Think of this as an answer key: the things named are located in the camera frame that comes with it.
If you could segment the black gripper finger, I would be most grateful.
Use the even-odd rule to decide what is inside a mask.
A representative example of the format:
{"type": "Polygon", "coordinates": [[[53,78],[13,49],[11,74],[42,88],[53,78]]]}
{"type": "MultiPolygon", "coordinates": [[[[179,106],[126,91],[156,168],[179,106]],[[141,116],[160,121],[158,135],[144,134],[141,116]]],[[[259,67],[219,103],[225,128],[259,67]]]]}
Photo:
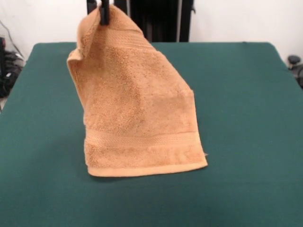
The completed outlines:
{"type": "Polygon", "coordinates": [[[86,0],[87,2],[87,13],[92,12],[97,7],[96,0],[86,0]]]}
{"type": "Polygon", "coordinates": [[[110,9],[109,0],[101,0],[101,5],[99,7],[100,12],[100,25],[109,25],[110,20],[110,9]]]}

